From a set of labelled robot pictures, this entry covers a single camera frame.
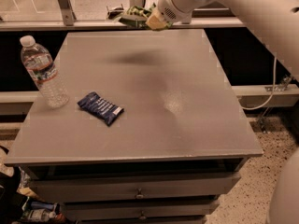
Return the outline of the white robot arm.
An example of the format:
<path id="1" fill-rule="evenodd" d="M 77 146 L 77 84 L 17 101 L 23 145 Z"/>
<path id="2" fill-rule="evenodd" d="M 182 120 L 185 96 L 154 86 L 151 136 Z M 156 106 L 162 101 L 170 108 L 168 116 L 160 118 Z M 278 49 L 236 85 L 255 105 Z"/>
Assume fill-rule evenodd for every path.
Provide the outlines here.
<path id="1" fill-rule="evenodd" d="M 158 0 L 146 21 L 152 30 L 185 19 L 214 0 Z M 231 9 L 296 79 L 299 79 L 299 0 L 216 0 Z M 265 224 L 299 224 L 299 148 L 279 174 Z"/>

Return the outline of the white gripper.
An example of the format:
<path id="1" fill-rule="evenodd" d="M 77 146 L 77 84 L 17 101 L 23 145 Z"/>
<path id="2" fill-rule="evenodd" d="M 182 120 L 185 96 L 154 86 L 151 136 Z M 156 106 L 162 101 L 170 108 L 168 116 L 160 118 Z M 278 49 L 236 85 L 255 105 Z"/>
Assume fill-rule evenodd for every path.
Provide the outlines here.
<path id="1" fill-rule="evenodd" d="M 185 19 L 202 4 L 203 0 L 158 0 L 158 8 L 152 10 L 146 25 L 153 31 L 169 29 L 171 22 Z"/>

